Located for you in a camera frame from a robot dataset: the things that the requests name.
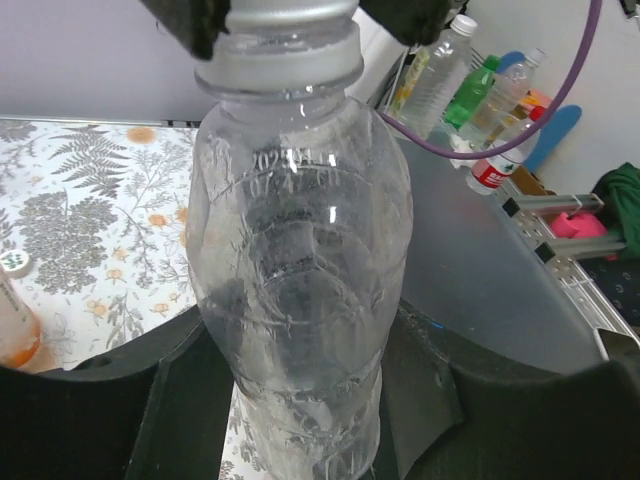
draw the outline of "white bottle cap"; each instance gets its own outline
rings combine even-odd
[[[536,67],[539,67],[544,60],[544,57],[546,57],[546,54],[539,48],[533,48],[529,50],[524,57],[531,63],[533,63]]]
[[[457,15],[451,23],[451,30],[465,37],[470,37],[478,28],[478,23],[466,15]]]
[[[247,27],[275,27],[351,16],[358,0],[231,0],[226,24],[232,32]]]
[[[31,257],[22,250],[9,250],[0,255],[0,265],[9,278],[22,278],[32,267]]]

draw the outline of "red bottle cap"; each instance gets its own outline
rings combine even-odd
[[[534,122],[537,122],[538,119],[544,115],[544,113],[547,111],[546,108],[544,107],[536,107],[533,110],[531,110],[531,113],[529,114],[529,118],[531,120],[533,120]]]

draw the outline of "orange object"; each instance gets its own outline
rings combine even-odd
[[[40,322],[0,270],[0,364],[23,366],[40,348],[41,334]]]

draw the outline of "green bottle cap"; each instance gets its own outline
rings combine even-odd
[[[500,59],[498,57],[496,57],[495,55],[489,55],[484,63],[482,64],[482,66],[484,68],[487,68],[489,70],[491,70],[492,72],[495,72],[498,67],[500,66]]]

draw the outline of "table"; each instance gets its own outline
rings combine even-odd
[[[184,250],[196,130],[0,120],[0,251],[40,318],[32,372],[72,369],[195,303]],[[220,480],[269,480],[232,401]]]

